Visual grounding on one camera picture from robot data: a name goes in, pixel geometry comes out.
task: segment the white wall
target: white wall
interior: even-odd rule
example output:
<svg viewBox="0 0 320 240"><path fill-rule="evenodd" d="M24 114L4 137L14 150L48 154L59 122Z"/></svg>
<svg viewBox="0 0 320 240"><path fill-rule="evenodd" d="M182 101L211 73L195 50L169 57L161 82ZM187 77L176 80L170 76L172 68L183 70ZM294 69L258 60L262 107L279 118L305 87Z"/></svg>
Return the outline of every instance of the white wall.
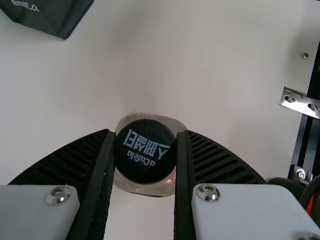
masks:
<svg viewBox="0 0 320 240"><path fill-rule="evenodd" d="M285 177L301 114L279 101L284 86L307 91L319 12L315 0L97 0L66 41L0 13L0 184L132 111L176 118L263 177ZM117 196L107 228L131 206Z"/></svg>

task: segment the metal bracket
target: metal bracket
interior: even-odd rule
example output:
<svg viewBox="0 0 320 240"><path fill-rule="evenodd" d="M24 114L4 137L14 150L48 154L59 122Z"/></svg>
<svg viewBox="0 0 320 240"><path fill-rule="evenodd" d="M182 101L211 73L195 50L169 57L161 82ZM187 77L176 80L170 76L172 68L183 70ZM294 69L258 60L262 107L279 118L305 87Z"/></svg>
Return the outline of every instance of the metal bracket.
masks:
<svg viewBox="0 0 320 240"><path fill-rule="evenodd" d="M280 105L315 119L320 119L320 100L307 97L303 92L284 87Z"/></svg>

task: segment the metal screw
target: metal screw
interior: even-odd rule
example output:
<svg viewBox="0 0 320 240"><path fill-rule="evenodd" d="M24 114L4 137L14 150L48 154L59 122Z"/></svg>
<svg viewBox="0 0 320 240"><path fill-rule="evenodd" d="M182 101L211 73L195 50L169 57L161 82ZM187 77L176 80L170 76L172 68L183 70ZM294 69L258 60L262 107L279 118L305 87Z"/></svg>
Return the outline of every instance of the metal screw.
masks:
<svg viewBox="0 0 320 240"><path fill-rule="evenodd" d="M296 101L296 99L293 97L293 96L286 96L285 97L285 100L288 102L288 103L294 103Z"/></svg>
<svg viewBox="0 0 320 240"><path fill-rule="evenodd" d="M65 188L63 186L58 186L51 191L52 196L58 196L64 192Z"/></svg>
<svg viewBox="0 0 320 240"><path fill-rule="evenodd" d="M220 198L218 189L212 184L202 184L199 186L197 193L202 200L214 202Z"/></svg>
<svg viewBox="0 0 320 240"><path fill-rule="evenodd" d="M296 174L299 178L301 178L302 180L304 180L306 178L306 172L305 170L303 170L302 168L299 168L297 171L296 171Z"/></svg>
<svg viewBox="0 0 320 240"><path fill-rule="evenodd" d="M312 110L312 111L318 111L319 107L315 104L308 104L308 107Z"/></svg>
<svg viewBox="0 0 320 240"><path fill-rule="evenodd" d="M302 59L307 59L309 57L309 54L308 53L306 53L306 52L301 52L300 53L300 58L302 58Z"/></svg>
<svg viewBox="0 0 320 240"><path fill-rule="evenodd" d="M310 232L303 232L298 235L297 240L320 240L320 236Z"/></svg>
<svg viewBox="0 0 320 240"><path fill-rule="evenodd" d="M57 205L66 201L71 195L71 190L67 186L57 186L48 194L46 202L51 205Z"/></svg>

